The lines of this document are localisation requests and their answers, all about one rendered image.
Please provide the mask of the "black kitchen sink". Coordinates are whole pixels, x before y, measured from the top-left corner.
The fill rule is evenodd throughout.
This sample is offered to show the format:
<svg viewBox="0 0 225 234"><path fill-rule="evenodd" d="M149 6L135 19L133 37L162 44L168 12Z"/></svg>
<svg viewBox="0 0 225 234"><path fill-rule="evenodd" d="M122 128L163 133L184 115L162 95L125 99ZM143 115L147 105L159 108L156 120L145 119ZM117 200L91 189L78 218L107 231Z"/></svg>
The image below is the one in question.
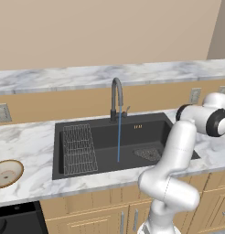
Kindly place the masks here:
<svg viewBox="0 0 225 234"><path fill-rule="evenodd" d="M82 175L64 175L63 127L87 123L91 127L98 171ZM112 123L108 118L105 118L57 123L55 125L54 135L52 178L58 180L156 165L158 161L149 161L136 156L133 150L154 147L162 156L172 126L173 123L162 112L123 118L121 126L120 163L118 164L118 122Z"/></svg>

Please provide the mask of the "grey sink drain strainer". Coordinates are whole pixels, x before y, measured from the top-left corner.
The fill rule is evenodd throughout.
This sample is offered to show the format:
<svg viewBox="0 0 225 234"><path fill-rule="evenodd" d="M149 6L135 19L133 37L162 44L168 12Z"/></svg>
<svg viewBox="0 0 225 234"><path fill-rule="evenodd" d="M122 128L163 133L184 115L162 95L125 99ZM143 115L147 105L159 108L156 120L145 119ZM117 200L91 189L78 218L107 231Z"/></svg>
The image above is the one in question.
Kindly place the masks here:
<svg viewBox="0 0 225 234"><path fill-rule="evenodd" d="M135 149L133 150L133 153L136 156L139 156L149 161L159 161L161 159L161 154L154 147Z"/></svg>

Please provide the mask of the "cream bowl with brown rim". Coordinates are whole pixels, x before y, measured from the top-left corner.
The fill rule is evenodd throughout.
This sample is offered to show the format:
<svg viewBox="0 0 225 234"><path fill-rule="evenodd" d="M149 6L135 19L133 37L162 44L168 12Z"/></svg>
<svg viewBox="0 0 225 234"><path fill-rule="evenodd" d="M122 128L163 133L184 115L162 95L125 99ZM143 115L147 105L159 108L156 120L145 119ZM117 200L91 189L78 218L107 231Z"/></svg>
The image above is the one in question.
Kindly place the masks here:
<svg viewBox="0 0 225 234"><path fill-rule="evenodd" d="M13 185L24 173L24 166L17 160L0 162L0 188Z"/></svg>

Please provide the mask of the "blue water stream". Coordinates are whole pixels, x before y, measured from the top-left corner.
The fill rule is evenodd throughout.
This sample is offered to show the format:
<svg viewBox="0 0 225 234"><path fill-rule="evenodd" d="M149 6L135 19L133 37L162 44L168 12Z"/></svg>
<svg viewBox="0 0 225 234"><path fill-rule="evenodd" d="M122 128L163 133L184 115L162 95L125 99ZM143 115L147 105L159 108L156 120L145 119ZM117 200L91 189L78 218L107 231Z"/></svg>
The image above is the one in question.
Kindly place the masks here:
<svg viewBox="0 0 225 234"><path fill-rule="evenodd" d="M117 163L120 163L120 144L121 144L121 126L122 126L122 105L119 106L118 113L118 141L117 141Z"/></svg>

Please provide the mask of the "dark grey curved tap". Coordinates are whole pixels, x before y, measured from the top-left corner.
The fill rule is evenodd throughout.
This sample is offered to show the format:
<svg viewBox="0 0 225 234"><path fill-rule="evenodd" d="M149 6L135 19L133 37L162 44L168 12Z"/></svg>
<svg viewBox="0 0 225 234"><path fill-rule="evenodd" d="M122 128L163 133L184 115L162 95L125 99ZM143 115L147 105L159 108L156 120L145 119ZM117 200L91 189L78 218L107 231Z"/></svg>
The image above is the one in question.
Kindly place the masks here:
<svg viewBox="0 0 225 234"><path fill-rule="evenodd" d="M118 78L112 80L112 108L111 122L117 122L119 113L116 111L116 106L123 107L123 86Z"/></svg>

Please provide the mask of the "light wooden cupboard door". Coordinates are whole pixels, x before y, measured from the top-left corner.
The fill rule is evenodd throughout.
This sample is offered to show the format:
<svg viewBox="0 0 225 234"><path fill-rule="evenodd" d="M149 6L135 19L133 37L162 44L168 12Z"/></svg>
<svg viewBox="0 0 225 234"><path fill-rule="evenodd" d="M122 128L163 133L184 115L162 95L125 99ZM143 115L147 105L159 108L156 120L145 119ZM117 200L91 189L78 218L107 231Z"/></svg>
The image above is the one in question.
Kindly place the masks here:
<svg viewBox="0 0 225 234"><path fill-rule="evenodd" d="M187 234L209 234L225 229L225 188L202 193Z"/></svg>
<svg viewBox="0 0 225 234"><path fill-rule="evenodd" d="M138 221L137 221L137 230L140 226L147 220L149 209L151 206L151 200L143 200L140 202L135 202L129 206L128 212L128 221L127 221L127 231L126 234L137 234L133 231L134 225L134 210L138 209Z"/></svg>
<svg viewBox="0 0 225 234"><path fill-rule="evenodd" d="M126 234L128 206L108 207L46 221L48 234L120 234L121 212Z"/></svg>

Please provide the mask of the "light wooden drawer front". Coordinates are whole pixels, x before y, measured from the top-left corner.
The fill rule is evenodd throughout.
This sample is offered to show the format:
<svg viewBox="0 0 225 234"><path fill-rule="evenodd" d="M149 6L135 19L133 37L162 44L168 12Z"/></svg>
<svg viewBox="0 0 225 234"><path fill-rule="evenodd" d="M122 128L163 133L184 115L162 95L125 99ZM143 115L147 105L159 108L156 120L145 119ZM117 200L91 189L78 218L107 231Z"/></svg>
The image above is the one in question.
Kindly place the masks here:
<svg viewBox="0 0 225 234"><path fill-rule="evenodd" d="M225 171L219 171L209 174L208 181L204 190L215 190L225 187Z"/></svg>

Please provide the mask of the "black dishwasher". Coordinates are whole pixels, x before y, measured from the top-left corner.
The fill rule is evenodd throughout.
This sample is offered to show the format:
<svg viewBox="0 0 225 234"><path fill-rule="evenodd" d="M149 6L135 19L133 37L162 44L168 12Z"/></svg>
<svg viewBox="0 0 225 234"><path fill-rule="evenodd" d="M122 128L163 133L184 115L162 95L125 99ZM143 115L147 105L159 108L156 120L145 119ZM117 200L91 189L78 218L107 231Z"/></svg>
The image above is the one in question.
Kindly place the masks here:
<svg viewBox="0 0 225 234"><path fill-rule="evenodd" d="M40 203L0 207L0 234L48 234Z"/></svg>

